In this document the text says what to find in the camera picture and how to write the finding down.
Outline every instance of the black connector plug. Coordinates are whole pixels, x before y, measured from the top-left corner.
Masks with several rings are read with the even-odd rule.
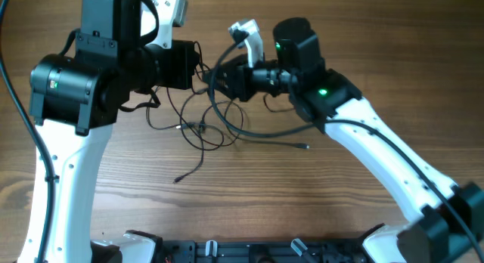
[[[189,122],[188,124],[181,124],[179,127],[177,127],[178,129],[181,129],[181,130],[186,130],[188,128],[193,128],[197,123],[195,122]]]
[[[232,33],[232,38],[237,45],[243,42],[247,37],[249,37],[249,33],[240,31],[239,29],[234,30],[234,32]]]
[[[202,119],[200,123],[198,123],[198,132],[204,134],[206,130],[205,119]]]

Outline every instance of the white clip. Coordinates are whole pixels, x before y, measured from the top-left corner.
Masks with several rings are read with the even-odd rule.
[[[172,30],[174,26],[181,27],[185,24],[188,8],[187,0],[151,0],[158,12],[160,28],[158,35],[151,44],[159,45],[161,48],[172,48]],[[142,6],[141,35],[152,31],[155,27],[155,18],[145,5]]]
[[[210,245],[213,244],[212,253],[210,253]],[[215,240],[209,240],[205,245],[205,256],[217,257],[217,252],[219,250],[219,244]]]
[[[241,32],[249,33],[249,36],[245,38],[244,42],[238,45],[239,48],[247,47],[247,60],[249,61],[249,67],[254,67],[257,62],[264,61],[264,43],[259,34],[259,27],[255,20],[242,20],[236,22],[228,31],[231,36],[234,36],[234,31],[239,30]]]

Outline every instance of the wire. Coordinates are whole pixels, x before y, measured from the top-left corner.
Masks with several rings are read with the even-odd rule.
[[[264,95],[264,97],[262,98],[262,100],[264,101],[264,105],[265,105],[265,108],[267,108],[267,110],[269,110],[269,112],[271,113],[284,113],[284,112],[290,112],[290,111],[294,111],[296,108],[287,108],[287,109],[281,109],[281,110],[273,110],[269,107],[269,105],[267,104],[267,96],[269,96],[270,94],[267,93]]]
[[[160,86],[157,86],[154,90],[154,94],[156,94],[158,91],[160,90]],[[151,101],[153,101],[153,97],[150,98],[150,100],[148,101],[148,103],[151,103]],[[170,125],[170,126],[166,126],[166,127],[155,127],[153,125],[153,123],[151,123],[151,116],[150,116],[150,109],[153,108],[153,107],[146,107],[146,122],[147,124],[154,130],[157,130],[157,131],[164,131],[164,130],[169,130],[171,128],[178,128],[178,127],[186,127],[187,125],[185,124],[174,124],[174,125]],[[196,123],[195,122],[189,122],[188,123],[189,125],[195,125]]]
[[[69,36],[67,37],[67,41],[66,41],[66,45],[64,46],[64,48],[62,49],[61,52],[59,52],[59,55],[66,55],[66,53],[69,51],[70,49],[70,46],[74,43],[74,40],[76,40],[76,34],[80,32],[80,29],[77,28],[77,29],[73,29],[72,32],[70,32]]]
[[[2,38],[2,27],[3,27],[4,16],[5,16],[5,10],[7,9],[7,5],[9,1],[10,0],[3,0],[2,6],[0,6],[0,43]],[[39,149],[40,156],[44,161],[45,181],[47,182],[47,208],[45,210],[45,221],[44,221],[44,227],[42,229],[42,238],[40,240],[39,254],[37,255],[37,262],[43,263],[45,258],[45,251],[47,249],[48,236],[52,226],[52,215],[54,212],[54,192],[55,192],[54,166],[52,165],[51,156],[48,153],[48,150],[44,144],[44,141],[40,137],[37,130],[33,127],[33,124],[30,122],[29,116],[27,115],[25,108],[20,102],[20,99],[18,98],[17,93],[15,92],[15,89],[11,84],[10,78],[8,76],[8,73],[5,67],[1,45],[0,45],[0,71],[2,72],[5,85],[7,86],[7,90],[10,93],[12,100],[14,101],[15,107],[18,109],[20,113],[20,117],[22,118],[23,123],[27,128],[27,131],[30,133],[30,136],[32,137],[34,143]]]
[[[393,143],[393,141],[391,141],[388,137],[380,133],[378,130],[364,123],[356,122],[348,119],[330,119],[326,121],[326,124],[335,124],[335,123],[350,124],[350,125],[356,125],[358,127],[361,127],[369,131],[371,135],[376,135],[385,143],[387,143],[392,149],[394,149],[394,151],[397,152],[403,158],[403,160],[405,160],[410,165],[410,167],[413,168],[413,170],[415,170],[417,175],[420,176],[420,178],[422,178],[423,182],[429,187],[429,189],[431,189],[431,191],[434,192],[434,194],[442,201],[444,206],[455,218],[457,223],[459,223],[459,226],[462,228],[462,230],[464,230],[464,233],[467,235],[467,238],[469,239],[470,244],[476,250],[477,256],[479,257],[479,260],[481,261],[481,263],[484,263],[484,253],[482,252],[479,246],[479,243],[477,242],[476,238],[470,231],[469,227],[465,224],[464,220],[462,220],[462,217],[455,211],[454,207],[451,206],[447,198],[445,198],[445,196],[437,189],[437,187],[435,187],[435,185],[425,175],[425,173],[423,173],[422,170],[414,163],[414,161],[410,157],[408,157],[406,153],[403,152],[403,150],[401,150],[395,143]]]
[[[220,112],[219,108],[217,107],[217,103],[215,100],[215,83],[216,83],[216,75],[217,72],[219,71],[220,65],[222,64],[222,61],[237,47],[238,43],[235,42],[233,45],[227,48],[226,51],[220,56],[219,60],[217,61],[215,67],[213,68],[213,73],[212,76],[210,77],[210,83],[209,83],[209,99],[212,102],[213,105],[213,110],[215,111],[216,115],[220,118],[220,120],[232,131],[235,131],[241,135],[246,135],[250,137],[255,137],[255,138],[278,138],[281,136],[285,135],[293,135],[298,132],[305,131],[309,128],[314,127],[314,124],[309,124],[309,125],[304,125],[300,126],[298,128],[294,128],[291,130],[286,130],[286,131],[280,131],[280,132],[275,132],[271,134],[260,134],[260,133],[255,133],[251,131],[244,131],[242,129],[237,128],[233,124],[231,124],[225,117],[222,115]]]
[[[173,184],[177,184],[179,183],[181,180],[183,180],[185,177],[195,173],[198,169],[200,169],[203,165],[203,157],[205,156],[205,147],[203,145],[203,139],[202,139],[202,136],[200,134],[200,143],[201,143],[201,146],[202,146],[202,155],[200,157],[200,161],[198,163],[198,165],[195,167],[195,169],[192,169],[191,172],[187,172],[181,176],[178,176],[177,178],[175,178],[175,180],[173,181]]]
[[[224,112],[224,117],[225,118],[227,118],[228,109],[230,108],[231,105],[235,105],[236,108],[239,109],[239,111],[240,111],[240,118],[241,118],[240,128],[243,128],[243,126],[244,126],[244,112],[245,112],[244,109],[242,109],[242,107],[240,107],[240,105],[236,104],[234,101],[219,101],[217,103],[217,105],[220,105],[220,104],[228,104],[227,107],[225,108],[225,112]],[[212,109],[212,108],[213,108],[213,105],[210,106],[210,107],[208,107],[205,110],[205,112],[202,115],[202,121],[201,122],[205,123],[205,117],[206,117],[207,113],[210,111],[210,109]],[[255,143],[255,144],[271,144],[271,145],[280,145],[280,146],[295,147],[295,148],[298,148],[298,149],[309,149],[309,145],[308,144],[305,144],[305,143],[288,143],[288,142],[280,142],[280,141],[256,141],[256,140],[241,138],[240,137],[240,133],[234,134],[231,131],[231,129],[229,129],[227,126],[226,126],[226,128],[227,128],[227,131],[232,136],[234,136],[235,138],[231,141],[231,143],[224,144],[224,145],[222,145],[222,147],[231,146],[238,139],[240,141],[246,141],[246,142]]]
[[[186,121],[186,120],[183,118],[183,111],[185,110],[185,106],[187,105],[188,101],[190,101],[190,100],[191,100],[191,99],[192,99],[194,96],[196,96],[196,94],[192,94],[190,97],[188,97],[188,98],[187,98],[187,100],[186,100],[186,101],[183,103],[183,106],[181,107],[181,111],[179,112],[179,111],[176,109],[176,107],[175,107],[175,105],[174,105],[174,103],[173,103],[173,101],[172,101],[172,97],[171,97],[171,96],[170,96],[170,94],[169,94],[169,88],[166,88],[166,93],[167,93],[167,95],[168,95],[168,101],[169,101],[169,103],[172,105],[173,110],[175,111],[175,113],[176,113],[176,114],[178,115],[178,117],[180,118],[180,125],[181,125],[181,124],[184,122],[184,123],[185,123],[185,124],[186,124],[186,125],[189,127],[189,129],[190,129],[190,130],[191,130],[191,131],[192,131],[192,132],[193,132],[193,133],[194,133],[194,134],[195,134],[195,135],[196,135],[196,136],[197,136],[199,139],[202,139],[202,140],[203,140],[203,142],[205,142],[205,143],[208,143],[208,144],[210,144],[210,145],[215,146],[215,147],[214,147],[214,148],[212,148],[212,149],[204,149],[204,150],[206,150],[206,151],[213,151],[213,150],[217,150],[217,149],[219,149],[219,148],[221,147],[221,144],[223,144],[223,143],[224,143],[224,135],[223,135],[223,132],[222,132],[220,129],[216,128],[215,126],[211,126],[211,127],[213,127],[214,129],[218,130],[218,131],[219,131],[219,133],[222,135],[222,142],[221,142],[221,144],[214,144],[214,143],[212,143],[212,142],[210,142],[210,141],[206,141],[206,140],[204,140],[204,139],[202,138],[202,136],[201,136],[201,135],[199,135],[199,134],[198,134],[198,132],[194,130],[193,126],[192,126],[191,124],[189,124],[189,123],[188,123],[188,122],[187,122],[187,121]],[[188,142],[188,143],[189,143],[189,144],[190,144],[192,147],[194,147],[195,149],[198,149],[198,150],[202,150],[202,148],[201,148],[201,147],[198,147],[197,145],[193,144],[193,143],[192,143],[192,142],[191,142],[191,141],[190,141],[190,140],[187,138],[187,135],[185,134],[185,130],[184,130],[183,128],[181,128],[181,135],[183,135],[183,138],[184,138],[184,139],[185,139],[185,140],[186,140],[186,141],[187,141],[187,142]]]
[[[198,79],[199,79],[201,82],[203,82],[203,78],[204,78],[204,76],[205,76],[205,72],[206,72],[206,70],[204,70],[203,68],[204,68],[204,67],[206,67],[206,68],[207,68],[207,71],[210,71],[211,69],[209,68],[209,66],[207,66],[207,65],[206,65],[206,64],[203,62],[202,47],[200,46],[200,43],[199,43],[198,41],[195,41],[195,42],[194,42],[194,44],[198,46],[198,54],[200,55],[200,63],[199,63],[198,65],[200,66],[200,69],[201,69],[201,71],[200,71],[200,72],[198,72],[197,70],[195,70],[195,73],[197,74]],[[205,93],[205,91],[204,91],[204,92],[202,92],[202,93],[197,93],[197,92],[194,90],[193,83],[192,83],[192,85],[191,85],[191,91],[192,91],[194,94],[203,94],[203,93]]]

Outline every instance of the wood grain surface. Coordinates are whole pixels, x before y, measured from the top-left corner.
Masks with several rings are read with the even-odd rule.
[[[2,47],[26,107],[30,70],[79,26],[81,1],[11,1]],[[273,58],[272,28],[307,17],[327,65],[352,80],[404,141],[458,183],[484,187],[483,1],[189,0],[186,26],[174,38],[198,40],[212,66],[231,44],[227,27],[256,18],[266,57]],[[172,90],[178,107],[188,95]],[[163,90],[160,98],[154,124],[176,124]],[[145,100],[133,94],[129,105]],[[290,106],[286,97],[270,104]],[[199,120],[208,106],[206,96],[195,98],[187,119]],[[303,124],[295,113],[269,113],[261,95],[242,106],[253,131]],[[0,262],[12,262],[26,236],[35,148],[4,86],[0,119]],[[231,119],[239,120],[236,113]],[[214,115],[208,122],[217,124]],[[355,237],[381,222],[405,221],[383,186],[336,142],[316,130],[280,140],[311,149],[237,142],[206,153],[200,171],[172,184],[195,167],[200,152],[177,130],[150,129],[144,111],[120,113],[99,170],[92,236],[136,229],[167,240]],[[475,258],[469,252],[461,261]]]

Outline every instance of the black cable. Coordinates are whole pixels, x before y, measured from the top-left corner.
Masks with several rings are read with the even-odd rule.
[[[156,94],[158,92],[158,90],[160,90],[160,87],[159,86],[157,86],[155,88],[154,94]],[[148,101],[148,103],[151,103],[151,101],[153,101],[153,96],[150,97],[150,100]],[[150,109],[151,109],[151,107],[146,107],[146,123],[152,129],[155,129],[157,131],[163,131],[163,130],[168,130],[168,129],[176,128],[176,127],[180,126],[179,124],[174,124],[174,125],[170,125],[170,126],[166,126],[166,127],[155,127],[155,126],[153,126],[153,124],[151,123]]]
[[[220,120],[228,126],[232,131],[235,131],[241,135],[246,135],[246,136],[251,136],[255,138],[278,138],[281,136],[285,135],[293,135],[298,132],[305,131],[309,128],[314,127],[314,124],[309,124],[309,125],[304,125],[298,128],[294,128],[291,130],[286,130],[286,131],[279,131],[271,134],[260,134],[260,133],[255,133],[251,131],[244,131],[233,124],[231,124],[227,119],[224,118],[222,113],[220,112],[219,108],[217,107],[216,100],[215,100],[215,83],[216,83],[216,75],[217,72],[219,71],[220,65],[222,64],[222,61],[237,47],[238,43],[235,42],[233,45],[227,48],[227,50],[220,56],[219,60],[217,61],[215,67],[213,68],[213,73],[212,76],[210,77],[210,83],[209,83],[209,99],[212,102],[213,105],[213,110],[215,111],[216,115],[220,118]]]
[[[455,218],[457,223],[459,223],[459,226],[461,226],[462,230],[464,230],[464,233],[467,235],[467,238],[469,239],[470,244],[476,250],[477,256],[479,257],[479,260],[481,261],[481,263],[484,263],[484,253],[482,252],[479,246],[479,243],[477,242],[476,238],[470,231],[469,227],[465,224],[464,220],[462,220],[462,217],[455,211],[454,207],[451,206],[447,198],[445,198],[445,196],[435,187],[435,185],[425,175],[425,173],[423,173],[422,170],[414,163],[414,161],[410,157],[408,157],[407,154],[403,152],[403,150],[401,150],[395,143],[393,143],[393,141],[391,141],[388,137],[380,133],[378,130],[364,123],[348,120],[348,119],[330,119],[326,121],[326,124],[334,124],[334,123],[350,124],[350,125],[356,125],[358,127],[361,127],[367,130],[371,135],[376,135],[385,143],[387,143],[392,149],[394,149],[394,151],[397,152],[403,158],[403,160],[405,160],[410,165],[410,167],[413,168],[413,170],[415,170],[417,175],[423,180],[423,182],[428,186],[428,188],[431,189],[431,191],[434,192],[434,194],[442,201],[444,206]]]
[[[217,103],[217,105],[220,105],[220,104],[226,104],[228,103],[227,107],[225,108],[225,112],[224,112],[224,117],[227,118],[227,113],[228,113],[228,109],[230,108],[231,105],[235,105],[236,108],[239,109],[240,111],[240,129],[243,128],[244,126],[244,109],[242,107],[240,107],[240,105],[236,104],[234,101],[219,101]],[[205,117],[207,115],[207,113],[213,108],[213,105],[208,107],[205,112],[203,113],[202,115],[202,121],[200,121],[200,123],[205,123]],[[237,133],[237,134],[234,134],[231,129],[229,129],[227,126],[227,131],[232,135],[234,136],[234,139],[229,143],[229,144],[224,144],[222,145],[222,147],[228,147],[228,146],[231,146],[233,143],[235,143],[235,141],[238,139],[240,141],[246,141],[246,142],[249,142],[249,143],[255,143],[255,144],[271,144],[271,145],[280,145],[280,146],[288,146],[288,147],[295,147],[295,148],[298,148],[298,149],[309,149],[309,145],[308,144],[305,144],[305,143],[290,143],[290,142],[280,142],[280,141],[256,141],[256,140],[251,140],[251,139],[246,139],[246,138],[241,138],[240,137],[240,133]]]
[[[271,113],[285,113],[285,112],[290,112],[290,111],[294,111],[296,108],[287,108],[287,109],[281,109],[281,110],[273,110],[269,107],[269,105],[267,104],[267,96],[269,96],[270,94],[267,93],[264,95],[264,97],[262,98],[262,100],[264,101],[264,105],[265,105],[265,108],[267,108],[267,110]]]
[[[197,71],[197,70],[195,70],[195,73],[197,74],[198,79],[200,79],[200,81],[202,81],[202,78],[200,78],[200,75],[199,75],[199,73],[202,73],[202,72],[201,72],[201,71]],[[204,94],[205,92],[207,92],[208,90],[209,90],[208,88],[203,88],[203,89],[195,90],[195,89],[194,89],[194,84],[193,84],[193,83],[191,84],[191,92],[192,92],[193,94],[202,95],[202,94]]]
[[[183,111],[185,110],[185,106],[187,105],[188,101],[190,101],[190,100],[191,100],[191,98],[193,98],[194,96],[196,96],[196,94],[192,94],[190,97],[188,97],[188,98],[187,98],[187,100],[185,100],[185,102],[183,103],[183,106],[181,107],[180,112],[178,111],[178,109],[176,109],[176,107],[175,107],[175,105],[174,105],[174,103],[173,103],[173,101],[172,101],[172,97],[171,97],[171,96],[170,96],[170,94],[169,94],[169,88],[166,88],[166,94],[167,94],[167,96],[168,96],[168,101],[169,101],[169,103],[172,105],[173,110],[175,111],[175,113],[178,115],[178,117],[179,117],[179,119],[180,119],[180,125],[181,125],[182,123],[185,123],[185,124],[186,124],[186,125],[189,127],[189,129],[190,129],[190,130],[191,130],[191,131],[192,131],[192,132],[195,134],[195,136],[197,136],[199,139],[203,140],[203,142],[205,142],[205,143],[208,143],[208,144],[210,144],[210,145],[215,146],[214,148],[211,148],[211,149],[204,149],[204,150],[206,150],[206,151],[213,151],[213,150],[217,150],[217,149],[219,149],[219,148],[221,147],[220,145],[224,143],[224,139],[225,139],[225,136],[223,135],[223,131],[221,131],[220,129],[216,128],[215,126],[212,126],[212,127],[213,127],[213,129],[217,130],[217,131],[218,131],[218,132],[219,132],[219,133],[222,135],[222,142],[221,142],[220,144],[214,144],[214,143],[212,143],[212,142],[210,142],[210,141],[207,141],[207,140],[203,139],[203,138],[202,138],[202,136],[201,136],[201,135],[199,135],[199,134],[198,134],[198,132],[197,132],[196,130],[194,130],[193,126],[191,126],[191,124],[189,124],[189,123],[188,123],[188,122],[187,122],[187,121],[186,121],[186,120],[183,118]],[[201,147],[198,147],[197,145],[193,144],[193,143],[190,141],[190,139],[188,139],[187,135],[185,134],[185,130],[184,130],[183,128],[181,128],[181,135],[183,135],[183,138],[184,138],[184,139],[185,139],[185,140],[186,140],[186,141],[187,141],[187,142],[188,142],[188,143],[189,143],[189,144],[190,144],[192,147],[194,147],[195,149],[198,149],[198,150],[202,150],[202,148],[201,148]]]
[[[3,20],[5,16],[5,10],[7,9],[8,2],[10,0],[3,0],[2,6],[0,6],[0,43],[2,42],[2,27],[3,27]],[[29,131],[30,136],[32,137],[34,143],[36,144],[37,148],[39,149],[40,156],[44,161],[45,166],[45,181],[47,182],[47,208],[45,210],[45,221],[44,221],[44,228],[42,229],[42,238],[40,240],[39,246],[39,254],[37,255],[37,262],[43,263],[45,258],[45,251],[47,249],[47,242],[48,237],[51,231],[52,226],[52,214],[54,212],[54,180],[55,180],[55,173],[54,173],[54,166],[52,165],[51,156],[48,153],[47,147],[44,144],[44,141],[40,137],[37,130],[33,127],[33,124],[29,120],[29,116],[23,108],[20,99],[15,92],[13,85],[11,84],[10,78],[8,76],[7,70],[5,68],[5,62],[3,60],[2,55],[2,46],[0,45],[0,70],[3,75],[3,79],[5,81],[5,85],[7,86],[7,90],[14,101],[15,107],[18,109],[20,113],[20,117],[22,117],[22,121],[27,127],[27,131]]]
[[[139,45],[142,47],[154,41],[154,39],[158,36],[158,31],[160,28],[160,18],[158,17],[157,7],[154,5],[153,1],[151,0],[140,0],[140,1],[148,8],[148,10],[150,10],[151,14],[154,16],[155,24],[156,24],[154,29],[151,32],[140,37]]]
[[[66,55],[66,53],[69,51],[70,46],[74,43],[74,40],[76,40],[76,34],[80,31],[79,28],[73,29],[72,32],[70,32],[69,36],[67,37],[66,45],[62,49],[61,52],[59,52],[59,55]]]
[[[177,178],[175,178],[175,180],[173,181],[173,184],[179,183],[185,177],[187,177],[187,176],[195,173],[198,169],[200,169],[202,167],[202,165],[203,165],[203,157],[205,155],[205,147],[203,145],[203,139],[202,138],[200,139],[200,143],[201,143],[201,146],[202,146],[202,155],[200,157],[200,161],[199,161],[198,165],[195,167],[195,169],[192,169],[191,172],[187,172],[187,173],[185,173],[185,174],[183,174],[183,175],[178,176]]]
[[[140,109],[140,108],[158,108],[160,107],[161,105],[161,102],[160,102],[160,99],[157,97],[157,94],[153,91],[153,89],[150,89],[150,95],[151,95],[151,99],[150,101],[148,102],[144,102],[144,103],[140,103],[138,105],[136,105],[135,107],[125,107],[125,106],[121,106],[119,107],[119,110],[123,111],[124,113],[132,113],[132,112],[135,112],[136,110]]]
[[[198,53],[200,55],[200,63],[198,64],[200,66],[200,72],[197,71],[197,69],[195,69],[195,73],[197,74],[197,77],[198,79],[203,82],[203,78],[205,77],[205,72],[209,72],[211,69],[209,68],[209,66],[207,66],[204,62],[203,62],[203,55],[202,55],[202,47],[200,46],[200,43],[198,41],[195,41],[194,42],[195,45],[198,46]],[[194,93],[194,94],[203,94],[205,93],[206,91],[202,92],[202,93],[198,93],[197,91],[195,91],[194,89],[194,86],[193,86],[193,83],[191,85],[191,91]]]

